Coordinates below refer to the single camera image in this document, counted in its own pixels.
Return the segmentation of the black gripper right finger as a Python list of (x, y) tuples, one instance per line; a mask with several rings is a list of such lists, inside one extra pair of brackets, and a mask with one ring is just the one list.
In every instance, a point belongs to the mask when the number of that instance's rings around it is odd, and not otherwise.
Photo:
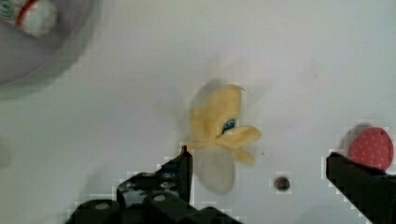
[(395, 224), (395, 175), (332, 152), (327, 179), (373, 224)]

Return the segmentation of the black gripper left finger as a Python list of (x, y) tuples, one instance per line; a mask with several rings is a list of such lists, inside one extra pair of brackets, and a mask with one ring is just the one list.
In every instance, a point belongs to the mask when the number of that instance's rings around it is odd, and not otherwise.
[(155, 172), (141, 172), (121, 182), (117, 187), (117, 202), (121, 208), (142, 203), (144, 198), (165, 191), (188, 202), (191, 198), (193, 158), (186, 146), (172, 160)]

